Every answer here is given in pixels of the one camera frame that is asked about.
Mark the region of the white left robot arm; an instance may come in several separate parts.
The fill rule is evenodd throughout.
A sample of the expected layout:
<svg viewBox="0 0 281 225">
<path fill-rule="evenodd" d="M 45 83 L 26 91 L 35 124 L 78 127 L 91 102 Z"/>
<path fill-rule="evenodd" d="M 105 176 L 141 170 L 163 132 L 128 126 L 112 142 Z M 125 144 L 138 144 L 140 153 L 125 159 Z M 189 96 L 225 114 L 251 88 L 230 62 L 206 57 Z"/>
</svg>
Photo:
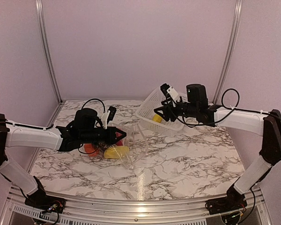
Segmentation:
<svg viewBox="0 0 281 225">
<path fill-rule="evenodd" d="M 7 147 L 33 147 L 70 152 L 83 144 L 115 145 L 126 137 L 126 132 L 109 126 L 116 108 L 111 106 L 102 117 L 95 110 L 83 108 L 67 126 L 34 127 L 7 120 L 0 114 L 0 174 L 16 184 L 25 197 L 25 204 L 43 213 L 63 212 L 65 199 L 47 195 L 40 180 L 27 173 L 7 155 Z"/>
</svg>

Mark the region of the yellow fake lemon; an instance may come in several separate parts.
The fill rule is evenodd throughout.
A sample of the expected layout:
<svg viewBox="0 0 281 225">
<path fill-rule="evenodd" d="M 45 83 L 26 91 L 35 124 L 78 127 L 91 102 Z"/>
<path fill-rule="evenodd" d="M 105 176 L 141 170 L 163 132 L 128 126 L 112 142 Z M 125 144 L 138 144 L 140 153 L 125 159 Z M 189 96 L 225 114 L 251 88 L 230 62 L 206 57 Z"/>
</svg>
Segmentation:
<svg viewBox="0 0 281 225">
<path fill-rule="evenodd" d="M 104 151 L 104 158 L 121 159 L 126 157 L 129 151 L 129 147 L 127 146 L 111 146 Z"/>
</svg>

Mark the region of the clear zip top bag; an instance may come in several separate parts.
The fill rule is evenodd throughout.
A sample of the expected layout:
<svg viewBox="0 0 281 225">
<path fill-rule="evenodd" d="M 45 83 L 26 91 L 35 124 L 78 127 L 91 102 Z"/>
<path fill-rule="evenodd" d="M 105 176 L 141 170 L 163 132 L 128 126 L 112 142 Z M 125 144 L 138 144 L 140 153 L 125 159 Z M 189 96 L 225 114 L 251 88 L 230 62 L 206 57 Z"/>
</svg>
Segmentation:
<svg viewBox="0 0 281 225">
<path fill-rule="evenodd" d="M 118 124 L 114 124 L 115 127 L 123 130 L 126 132 L 126 137 L 123 139 L 123 146 L 129 147 L 129 154 L 121 159 L 106 159 L 104 158 L 104 151 L 99 152 L 99 154 L 96 157 L 90 157 L 86 153 L 83 152 L 83 146 L 82 144 L 78 151 L 80 154 L 90 157 L 90 158 L 98 158 L 100 160 L 109 160 L 109 161 L 115 161 L 121 165 L 123 165 L 126 169 L 134 169 L 135 164 L 140 161 L 148 152 L 148 142 L 146 137 L 144 136 L 143 131 L 141 130 L 141 127 L 139 124 L 135 124 L 132 126 L 124 127 L 120 126 Z"/>
</svg>

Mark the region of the yellow fake corn cob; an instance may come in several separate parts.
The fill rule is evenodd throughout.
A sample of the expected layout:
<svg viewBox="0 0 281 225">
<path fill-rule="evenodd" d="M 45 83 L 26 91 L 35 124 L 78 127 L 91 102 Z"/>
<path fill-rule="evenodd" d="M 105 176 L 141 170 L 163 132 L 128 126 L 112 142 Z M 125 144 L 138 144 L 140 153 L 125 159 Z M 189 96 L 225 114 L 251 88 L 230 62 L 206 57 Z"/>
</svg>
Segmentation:
<svg viewBox="0 0 281 225">
<path fill-rule="evenodd" d="M 159 116 L 158 114 L 155 114 L 152 118 L 152 121 L 157 122 L 157 123 L 161 123 L 163 120 L 163 118 L 161 116 Z"/>
</svg>

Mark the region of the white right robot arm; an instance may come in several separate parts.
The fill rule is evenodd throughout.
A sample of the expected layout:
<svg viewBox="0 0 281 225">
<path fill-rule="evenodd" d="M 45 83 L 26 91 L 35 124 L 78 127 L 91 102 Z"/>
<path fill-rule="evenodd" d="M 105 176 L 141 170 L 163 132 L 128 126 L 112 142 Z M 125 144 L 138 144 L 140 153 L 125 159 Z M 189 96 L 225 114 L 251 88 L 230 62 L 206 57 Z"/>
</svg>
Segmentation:
<svg viewBox="0 0 281 225">
<path fill-rule="evenodd" d="M 165 100 L 154 112 L 166 122 L 178 120 L 188 127 L 186 118 L 194 118 L 196 126 L 225 127 L 246 131 L 262 137 L 262 146 L 257 158 L 227 190 L 225 197 L 209 199 L 206 209 L 209 214 L 224 213 L 246 207 L 245 193 L 261 182 L 281 161 L 281 112 L 240 109 L 238 106 L 210 105 L 206 88 L 201 84 L 186 87 L 187 100 L 168 84 L 160 87 Z"/>
</svg>

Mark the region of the dark red fake grapes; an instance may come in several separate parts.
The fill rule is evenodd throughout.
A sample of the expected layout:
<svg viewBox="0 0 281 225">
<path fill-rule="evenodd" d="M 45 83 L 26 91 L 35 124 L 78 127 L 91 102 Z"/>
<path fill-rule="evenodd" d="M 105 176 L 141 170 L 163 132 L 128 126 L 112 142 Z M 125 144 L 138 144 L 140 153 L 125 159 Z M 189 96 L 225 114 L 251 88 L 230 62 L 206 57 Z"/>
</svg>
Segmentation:
<svg viewBox="0 0 281 225">
<path fill-rule="evenodd" d="M 105 143 L 98 143 L 97 147 L 98 147 L 99 150 L 105 151 L 105 150 L 107 150 L 110 147 L 110 145 L 105 144 Z"/>
</svg>

